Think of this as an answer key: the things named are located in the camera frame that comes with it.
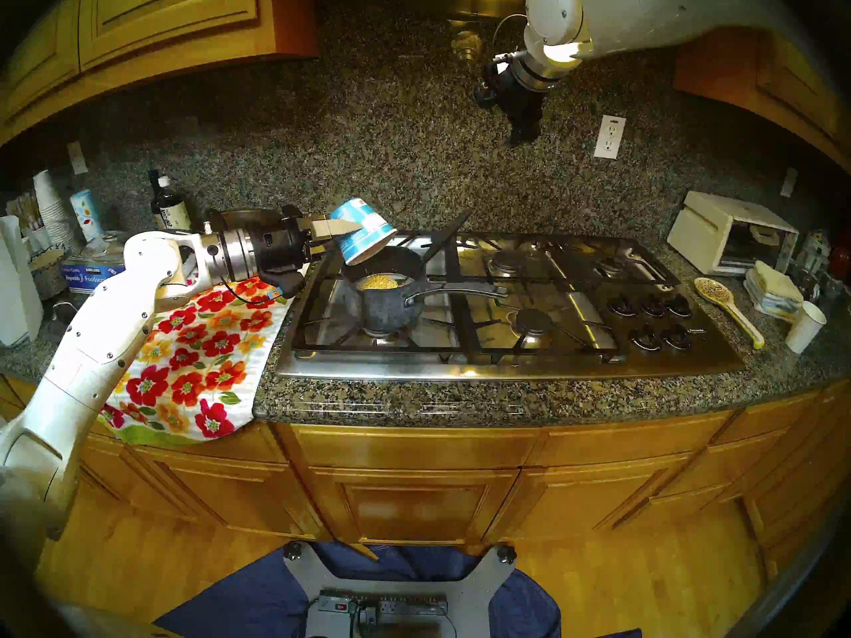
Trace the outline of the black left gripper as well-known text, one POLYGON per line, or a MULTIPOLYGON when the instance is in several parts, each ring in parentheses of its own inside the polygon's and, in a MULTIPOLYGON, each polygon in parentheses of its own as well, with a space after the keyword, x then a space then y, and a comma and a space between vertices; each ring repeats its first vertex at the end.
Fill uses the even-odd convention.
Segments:
POLYGON ((349 219, 310 217, 299 208, 263 208, 257 225, 257 268, 260 275, 283 275, 310 264, 310 243, 347 237, 362 229, 349 219))

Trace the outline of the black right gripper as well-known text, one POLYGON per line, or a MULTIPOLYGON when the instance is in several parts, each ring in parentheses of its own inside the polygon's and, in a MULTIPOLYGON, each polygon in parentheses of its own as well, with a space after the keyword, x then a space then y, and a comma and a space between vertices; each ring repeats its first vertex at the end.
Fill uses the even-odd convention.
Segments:
POLYGON ((524 86, 512 67, 502 71, 502 111, 511 115, 511 143, 532 143, 541 136, 545 91, 524 86))

